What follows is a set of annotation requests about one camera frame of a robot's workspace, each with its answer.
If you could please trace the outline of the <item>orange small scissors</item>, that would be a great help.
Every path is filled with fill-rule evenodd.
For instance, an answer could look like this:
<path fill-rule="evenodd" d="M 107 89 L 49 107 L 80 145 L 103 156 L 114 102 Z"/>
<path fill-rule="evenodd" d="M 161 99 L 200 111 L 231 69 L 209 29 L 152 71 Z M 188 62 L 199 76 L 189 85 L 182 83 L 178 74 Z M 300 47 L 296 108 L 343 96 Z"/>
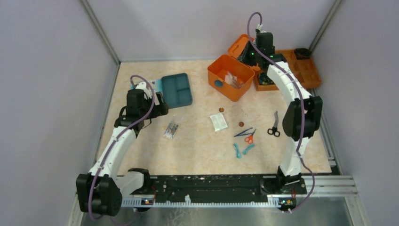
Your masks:
<path fill-rule="evenodd" d="M 250 133 L 250 134 L 244 139 L 244 141 L 247 142 L 247 143 L 250 144 L 250 145 L 253 144 L 253 143 L 254 143 L 253 136 L 254 136 L 255 132 L 256 132 L 256 129 L 255 129 L 252 133 Z"/>

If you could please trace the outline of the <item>blue tweezers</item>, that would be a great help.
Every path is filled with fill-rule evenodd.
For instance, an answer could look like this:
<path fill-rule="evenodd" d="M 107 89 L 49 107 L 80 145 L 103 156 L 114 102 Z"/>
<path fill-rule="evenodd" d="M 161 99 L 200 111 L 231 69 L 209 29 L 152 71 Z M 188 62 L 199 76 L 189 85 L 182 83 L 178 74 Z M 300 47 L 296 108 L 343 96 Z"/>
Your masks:
<path fill-rule="evenodd" d="M 240 137 L 240 136 L 250 136 L 250 135 L 253 135 L 253 132 L 252 132 L 252 127 L 251 128 L 248 128 L 248 129 L 246 129 L 246 130 L 244 130 L 244 131 L 242 131 L 242 132 L 240 132 L 240 133 L 238 133 L 237 135 L 235 135 L 234 137 Z"/>

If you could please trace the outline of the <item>small pill blister bag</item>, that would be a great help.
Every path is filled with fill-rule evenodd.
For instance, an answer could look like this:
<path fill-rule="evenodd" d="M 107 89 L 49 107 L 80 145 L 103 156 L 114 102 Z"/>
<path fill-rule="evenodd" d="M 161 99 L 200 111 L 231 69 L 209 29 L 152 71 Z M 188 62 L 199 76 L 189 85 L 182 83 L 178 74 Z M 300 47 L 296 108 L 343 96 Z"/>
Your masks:
<path fill-rule="evenodd" d="M 173 139 L 178 128 L 179 128 L 179 125 L 177 123 L 171 121 L 165 130 L 164 136 L 168 139 Z"/>

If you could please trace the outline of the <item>black tape roll left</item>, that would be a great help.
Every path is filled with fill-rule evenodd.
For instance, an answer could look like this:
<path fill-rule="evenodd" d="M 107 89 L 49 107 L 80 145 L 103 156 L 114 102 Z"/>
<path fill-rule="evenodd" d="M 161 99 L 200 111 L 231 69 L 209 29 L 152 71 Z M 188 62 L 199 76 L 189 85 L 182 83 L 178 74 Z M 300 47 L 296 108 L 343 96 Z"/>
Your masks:
<path fill-rule="evenodd" d="M 273 85 L 274 82 L 271 80 L 266 73 L 258 74 L 259 85 Z"/>

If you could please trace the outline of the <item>teal divided tray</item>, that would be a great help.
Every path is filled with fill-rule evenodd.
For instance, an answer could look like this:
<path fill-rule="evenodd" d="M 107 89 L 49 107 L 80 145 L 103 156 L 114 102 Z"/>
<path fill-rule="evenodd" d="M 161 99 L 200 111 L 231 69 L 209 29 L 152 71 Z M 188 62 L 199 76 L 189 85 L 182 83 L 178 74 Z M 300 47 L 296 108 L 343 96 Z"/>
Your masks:
<path fill-rule="evenodd" d="M 188 74 L 179 73 L 161 78 L 162 93 L 170 109 L 189 106 L 193 102 Z"/>

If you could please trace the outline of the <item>orange medicine box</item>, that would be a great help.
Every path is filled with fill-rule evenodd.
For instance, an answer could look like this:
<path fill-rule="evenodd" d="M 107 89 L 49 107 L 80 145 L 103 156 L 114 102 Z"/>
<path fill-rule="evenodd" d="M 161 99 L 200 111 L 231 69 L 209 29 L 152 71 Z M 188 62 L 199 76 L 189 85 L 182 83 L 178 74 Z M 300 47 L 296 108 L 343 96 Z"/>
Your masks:
<path fill-rule="evenodd" d="M 262 71 L 258 66 L 248 66 L 237 60 L 248 42 L 242 34 L 208 68 L 208 83 L 231 101 L 238 101 L 252 86 L 253 80 Z"/>

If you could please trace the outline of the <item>teal clip right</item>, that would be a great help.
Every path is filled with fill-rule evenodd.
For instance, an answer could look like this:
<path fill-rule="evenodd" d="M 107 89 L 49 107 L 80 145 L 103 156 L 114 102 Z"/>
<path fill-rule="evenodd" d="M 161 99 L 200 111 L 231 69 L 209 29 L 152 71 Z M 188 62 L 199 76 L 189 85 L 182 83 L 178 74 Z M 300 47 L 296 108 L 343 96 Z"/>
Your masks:
<path fill-rule="evenodd" d="M 248 145 L 248 147 L 245 148 L 245 150 L 242 152 L 242 154 L 246 155 L 248 153 L 248 151 L 251 150 L 254 146 L 255 146 L 254 144 Z"/>

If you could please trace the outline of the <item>teal clip left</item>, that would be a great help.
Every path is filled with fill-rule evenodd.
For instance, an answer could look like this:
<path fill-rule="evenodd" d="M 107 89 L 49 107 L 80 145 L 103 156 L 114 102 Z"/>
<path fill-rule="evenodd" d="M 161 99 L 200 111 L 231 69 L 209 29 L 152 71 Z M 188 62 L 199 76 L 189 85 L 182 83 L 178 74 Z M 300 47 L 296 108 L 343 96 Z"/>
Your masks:
<path fill-rule="evenodd" d="M 238 144 L 234 143 L 233 146 L 234 146 L 236 158 L 238 158 L 238 159 L 242 158 Z"/>

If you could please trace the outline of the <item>beige gauze packet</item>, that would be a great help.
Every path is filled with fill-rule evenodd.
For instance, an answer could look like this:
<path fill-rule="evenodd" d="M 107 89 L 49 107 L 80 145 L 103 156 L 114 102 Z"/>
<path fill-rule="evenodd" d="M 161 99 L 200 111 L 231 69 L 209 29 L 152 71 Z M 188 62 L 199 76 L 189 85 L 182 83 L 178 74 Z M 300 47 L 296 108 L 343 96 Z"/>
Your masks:
<path fill-rule="evenodd" d="M 235 89 L 240 89 L 244 85 L 244 82 L 231 72 L 227 72 L 224 81 Z"/>

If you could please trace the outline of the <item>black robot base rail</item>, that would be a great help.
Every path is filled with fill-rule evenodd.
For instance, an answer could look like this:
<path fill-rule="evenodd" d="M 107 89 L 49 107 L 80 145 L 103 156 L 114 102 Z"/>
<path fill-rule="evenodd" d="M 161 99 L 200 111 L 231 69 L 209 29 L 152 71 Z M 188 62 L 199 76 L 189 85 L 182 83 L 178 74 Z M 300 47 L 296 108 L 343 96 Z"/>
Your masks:
<path fill-rule="evenodd" d="M 282 211 L 296 207 L 297 195 L 308 193 L 301 175 L 284 177 L 277 174 L 224 174 L 224 175 L 169 175 L 145 178 L 143 187 L 131 194 L 141 199 L 140 211 L 147 206 L 197 204 L 197 205 L 247 205 L 270 203 L 278 195 L 277 207 Z"/>

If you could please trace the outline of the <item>white sachet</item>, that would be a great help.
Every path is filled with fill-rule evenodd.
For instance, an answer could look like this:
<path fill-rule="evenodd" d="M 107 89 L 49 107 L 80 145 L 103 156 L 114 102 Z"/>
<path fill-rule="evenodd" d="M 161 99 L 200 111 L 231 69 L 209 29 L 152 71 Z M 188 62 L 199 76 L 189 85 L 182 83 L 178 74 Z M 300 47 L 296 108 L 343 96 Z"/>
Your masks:
<path fill-rule="evenodd" d="M 222 113 L 217 113 L 210 116 L 210 120 L 215 132 L 228 128 L 227 122 Z"/>

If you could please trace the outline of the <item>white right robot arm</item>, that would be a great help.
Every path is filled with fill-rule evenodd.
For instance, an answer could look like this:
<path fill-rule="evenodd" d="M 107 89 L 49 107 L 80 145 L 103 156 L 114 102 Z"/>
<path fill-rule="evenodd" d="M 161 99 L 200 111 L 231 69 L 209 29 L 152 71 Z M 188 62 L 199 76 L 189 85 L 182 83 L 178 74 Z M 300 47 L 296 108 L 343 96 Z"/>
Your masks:
<path fill-rule="evenodd" d="M 287 103 L 282 120 L 287 136 L 286 153 L 276 175 L 276 188 L 283 190 L 301 181 L 304 152 L 320 127 L 323 101 L 301 85 L 286 58 L 275 52 L 273 34 L 261 27 L 257 27 L 255 32 L 256 38 L 247 42 L 238 60 L 249 66 L 258 66 L 277 86 Z"/>

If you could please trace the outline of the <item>orange compartment tray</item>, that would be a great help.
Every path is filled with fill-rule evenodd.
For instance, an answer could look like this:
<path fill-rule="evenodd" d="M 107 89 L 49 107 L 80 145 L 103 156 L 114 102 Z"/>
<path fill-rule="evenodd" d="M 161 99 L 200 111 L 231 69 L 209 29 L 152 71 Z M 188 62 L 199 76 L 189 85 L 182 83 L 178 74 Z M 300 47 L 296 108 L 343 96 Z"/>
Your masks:
<path fill-rule="evenodd" d="M 298 60 L 293 49 L 276 50 L 276 53 L 281 53 L 286 58 L 290 70 L 305 89 L 315 89 L 321 85 L 321 78 L 311 58 Z M 262 71 L 258 66 L 251 66 L 250 69 L 255 72 L 254 85 L 256 91 L 278 90 L 275 84 L 266 85 L 259 82 L 258 77 Z"/>

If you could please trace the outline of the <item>blue white packet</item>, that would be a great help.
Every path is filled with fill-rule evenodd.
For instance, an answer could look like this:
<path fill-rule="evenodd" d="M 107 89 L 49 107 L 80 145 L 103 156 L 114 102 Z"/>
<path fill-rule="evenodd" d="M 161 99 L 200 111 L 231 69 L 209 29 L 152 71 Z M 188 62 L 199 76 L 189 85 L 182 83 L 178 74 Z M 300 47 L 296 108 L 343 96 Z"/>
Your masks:
<path fill-rule="evenodd" d="M 142 89 L 148 96 L 150 96 L 152 94 L 150 87 L 152 87 L 154 93 L 162 92 L 161 80 L 160 79 L 150 80 L 148 82 L 140 81 L 140 82 L 134 82 L 133 84 L 131 84 L 131 89 Z"/>

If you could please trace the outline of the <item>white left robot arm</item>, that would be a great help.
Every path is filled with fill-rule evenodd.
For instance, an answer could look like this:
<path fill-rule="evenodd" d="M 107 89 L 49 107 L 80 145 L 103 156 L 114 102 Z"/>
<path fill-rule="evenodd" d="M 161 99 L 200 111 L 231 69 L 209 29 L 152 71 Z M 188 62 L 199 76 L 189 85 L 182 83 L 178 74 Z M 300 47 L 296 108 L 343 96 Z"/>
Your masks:
<path fill-rule="evenodd" d="M 124 198 L 154 191 L 147 169 L 131 168 L 119 177 L 118 171 L 128 149 L 144 128 L 145 120 L 168 114 L 162 92 L 154 81 L 142 81 L 127 92 L 126 105 L 115 120 L 112 136 L 94 166 L 79 174 L 76 188 L 79 207 L 94 219 L 116 216 Z"/>

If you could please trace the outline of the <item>teal clip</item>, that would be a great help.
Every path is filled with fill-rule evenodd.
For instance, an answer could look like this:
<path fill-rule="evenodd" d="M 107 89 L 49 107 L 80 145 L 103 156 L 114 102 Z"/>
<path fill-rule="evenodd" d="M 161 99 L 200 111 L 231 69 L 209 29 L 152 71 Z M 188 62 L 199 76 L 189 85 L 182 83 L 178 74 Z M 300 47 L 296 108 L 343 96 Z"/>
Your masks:
<path fill-rule="evenodd" d="M 251 150 L 254 146 L 255 146 L 254 144 L 248 145 L 248 147 L 245 148 L 245 150 L 242 152 L 242 154 L 246 155 L 248 153 L 248 151 Z"/>
<path fill-rule="evenodd" d="M 242 158 L 238 144 L 234 143 L 233 146 L 234 146 L 236 158 L 238 158 L 238 159 Z"/>

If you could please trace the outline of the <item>black handled scissors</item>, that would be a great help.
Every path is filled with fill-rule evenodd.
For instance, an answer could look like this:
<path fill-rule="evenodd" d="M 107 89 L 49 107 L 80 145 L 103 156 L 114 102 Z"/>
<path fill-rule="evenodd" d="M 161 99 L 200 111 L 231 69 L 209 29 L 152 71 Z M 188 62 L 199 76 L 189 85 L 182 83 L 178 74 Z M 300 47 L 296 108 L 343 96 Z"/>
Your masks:
<path fill-rule="evenodd" d="M 279 123 L 278 111 L 276 111 L 274 113 L 274 117 L 275 117 L 275 122 L 274 122 L 273 126 L 267 130 L 267 133 L 269 135 L 273 135 L 275 137 L 279 137 L 280 136 L 280 131 L 278 130 L 278 123 Z"/>

